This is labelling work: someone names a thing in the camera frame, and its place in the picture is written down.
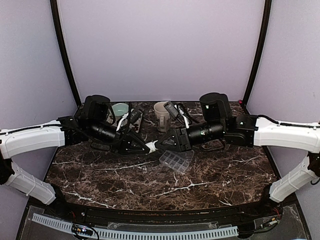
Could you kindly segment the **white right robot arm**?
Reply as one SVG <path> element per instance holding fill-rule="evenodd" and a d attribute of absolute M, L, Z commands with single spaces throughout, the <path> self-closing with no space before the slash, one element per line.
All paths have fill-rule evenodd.
<path fill-rule="evenodd" d="M 204 122 L 168 132 L 156 149 L 185 152 L 214 140 L 242 147 L 274 146 L 307 151 L 301 163 L 264 190 L 255 213 L 266 217 L 275 204 L 320 176 L 320 125 L 274 120 L 266 115 L 233 116 L 226 94 L 211 92 L 200 97 Z"/>

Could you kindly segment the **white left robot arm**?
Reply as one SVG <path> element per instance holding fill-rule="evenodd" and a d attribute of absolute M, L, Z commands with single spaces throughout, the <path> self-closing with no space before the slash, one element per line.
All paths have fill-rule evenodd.
<path fill-rule="evenodd" d="M 153 143 L 146 143 L 130 129 L 140 117 L 139 108 L 130 109 L 118 124 L 110 99 L 102 95 L 87 96 L 83 107 L 73 116 L 50 122 L 0 132 L 0 183 L 31 196 L 60 218 L 67 218 L 70 206 L 58 186 L 45 183 L 19 167 L 12 158 L 35 150 L 72 146 L 91 140 L 110 147 L 122 155 L 149 154 Z"/>

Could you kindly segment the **clear plastic pill organizer box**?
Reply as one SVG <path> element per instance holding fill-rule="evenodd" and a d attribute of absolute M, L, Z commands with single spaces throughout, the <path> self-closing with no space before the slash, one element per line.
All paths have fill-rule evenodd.
<path fill-rule="evenodd" d="M 166 150 L 159 158 L 159 162 L 175 172 L 184 175 L 192 162 L 194 154 L 193 150 L 185 152 Z"/>

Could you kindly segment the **small white bottle cap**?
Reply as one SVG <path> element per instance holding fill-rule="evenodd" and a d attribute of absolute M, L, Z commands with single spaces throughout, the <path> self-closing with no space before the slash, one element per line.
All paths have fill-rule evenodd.
<path fill-rule="evenodd" d="M 153 153 L 153 152 L 156 152 L 158 149 L 156 148 L 156 143 L 157 143 L 157 140 L 156 141 L 151 141 L 151 142 L 148 142 L 146 143 L 145 145 L 149 148 L 149 154 Z"/>

